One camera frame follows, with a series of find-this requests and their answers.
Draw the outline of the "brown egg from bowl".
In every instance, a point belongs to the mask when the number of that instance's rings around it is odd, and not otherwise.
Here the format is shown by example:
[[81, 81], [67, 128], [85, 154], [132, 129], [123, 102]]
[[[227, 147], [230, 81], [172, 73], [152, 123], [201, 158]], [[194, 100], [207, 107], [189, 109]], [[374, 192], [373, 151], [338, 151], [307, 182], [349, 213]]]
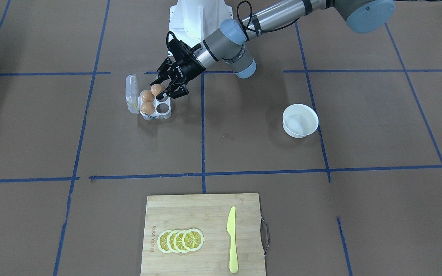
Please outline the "brown egg from bowl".
[[151, 86], [151, 92], [153, 94], [154, 97], [160, 95], [161, 93], [163, 93], [165, 91], [165, 86], [161, 85], [161, 84], [153, 84]]

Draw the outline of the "clear plastic egg box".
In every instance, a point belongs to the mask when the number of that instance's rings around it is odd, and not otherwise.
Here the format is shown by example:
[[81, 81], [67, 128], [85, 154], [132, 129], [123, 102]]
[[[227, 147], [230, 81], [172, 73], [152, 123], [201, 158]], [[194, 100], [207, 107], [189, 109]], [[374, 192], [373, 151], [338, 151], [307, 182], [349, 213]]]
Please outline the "clear plastic egg box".
[[171, 98], [165, 97], [157, 100], [152, 88], [140, 91], [135, 74], [126, 77], [125, 101], [129, 112], [140, 115], [146, 121], [169, 119], [172, 115]]

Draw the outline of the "white bowl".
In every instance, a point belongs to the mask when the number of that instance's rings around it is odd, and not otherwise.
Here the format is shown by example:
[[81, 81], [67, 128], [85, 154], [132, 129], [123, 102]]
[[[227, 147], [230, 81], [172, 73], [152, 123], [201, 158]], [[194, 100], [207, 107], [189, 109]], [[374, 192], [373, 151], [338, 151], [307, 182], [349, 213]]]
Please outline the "white bowl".
[[293, 104], [282, 114], [284, 131], [293, 138], [304, 138], [314, 133], [319, 126], [317, 113], [308, 105]]

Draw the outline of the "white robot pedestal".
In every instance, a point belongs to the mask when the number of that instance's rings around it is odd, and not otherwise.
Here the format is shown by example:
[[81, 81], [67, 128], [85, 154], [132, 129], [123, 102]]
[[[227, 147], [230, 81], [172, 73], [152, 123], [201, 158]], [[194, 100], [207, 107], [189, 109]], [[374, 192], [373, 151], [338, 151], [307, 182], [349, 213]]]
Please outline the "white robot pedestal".
[[170, 7], [169, 29], [188, 45], [201, 42], [233, 18], [233, 9], [224, 0], [178, 0]]

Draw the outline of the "yellow plastic knife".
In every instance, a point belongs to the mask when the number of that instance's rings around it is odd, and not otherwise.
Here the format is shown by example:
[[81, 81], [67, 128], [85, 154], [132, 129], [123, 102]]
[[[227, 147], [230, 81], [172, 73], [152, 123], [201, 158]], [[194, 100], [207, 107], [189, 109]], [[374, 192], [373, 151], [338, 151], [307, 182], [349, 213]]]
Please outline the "yellow plastic knife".
[[236, 243], [236, 207], [232, 206], [227, 218], [226, 230], [230, 237], [229, 245], [229, 271], [232, 274], [238, 273], [238, 253]]

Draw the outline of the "wooden cutting board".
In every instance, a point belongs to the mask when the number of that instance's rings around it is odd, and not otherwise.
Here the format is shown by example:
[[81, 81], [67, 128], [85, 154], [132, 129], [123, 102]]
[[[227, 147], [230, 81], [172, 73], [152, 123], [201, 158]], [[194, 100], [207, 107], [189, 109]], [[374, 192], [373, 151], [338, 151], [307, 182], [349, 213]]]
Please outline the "wooden cutting board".
[[[228, 213], [236, 207], [238, 273], [229, 271]], [[146, 201], [142, 276], [265, 276], [262, 215], [257, 193], [150, 195]], [[197, 228], [202, 247], [187, 253], [161, 253], [164, 230]]]

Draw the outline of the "brown egg in box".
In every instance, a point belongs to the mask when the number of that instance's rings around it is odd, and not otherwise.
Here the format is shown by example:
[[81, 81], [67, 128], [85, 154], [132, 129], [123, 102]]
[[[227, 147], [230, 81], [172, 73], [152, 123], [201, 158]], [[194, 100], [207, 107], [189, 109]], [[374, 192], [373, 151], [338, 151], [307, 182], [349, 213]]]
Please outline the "brown egg in box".
[[143, 102], [141, 104], [140, 109], [142, 110], [143, 113], [145, 113], [146, 115], [153, 115], [155, 113], [155, 106], [152, 102]]
[[154, 95], [152, 94], [151, 90], [143, 90], [140, 94], [142, 102], [149, 102], [153, 103], [155, 100]]

